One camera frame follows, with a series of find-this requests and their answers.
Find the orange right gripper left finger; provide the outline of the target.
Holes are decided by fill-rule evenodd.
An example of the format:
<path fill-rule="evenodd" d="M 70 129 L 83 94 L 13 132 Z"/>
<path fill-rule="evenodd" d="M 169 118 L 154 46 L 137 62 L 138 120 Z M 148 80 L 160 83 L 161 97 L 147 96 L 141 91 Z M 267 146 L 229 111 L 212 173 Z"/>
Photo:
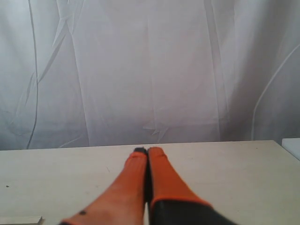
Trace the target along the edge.
<path fill-rule="evenodd" d="M 136 148 L 114 182 L 90 205 L 61 225 L 142 225 L 145 210 L 145 148 Z"/>

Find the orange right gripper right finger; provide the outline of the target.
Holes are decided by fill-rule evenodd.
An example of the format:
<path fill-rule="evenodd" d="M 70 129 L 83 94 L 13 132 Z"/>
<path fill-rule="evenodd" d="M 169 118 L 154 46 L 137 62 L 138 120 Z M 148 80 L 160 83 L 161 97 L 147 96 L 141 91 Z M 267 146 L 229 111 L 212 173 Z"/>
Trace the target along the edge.
<path fill-rule="evenodd" d="M 198 197 L 175 171 L 162 148 L 148 149 L 151 225 L 234 225 Z"/>

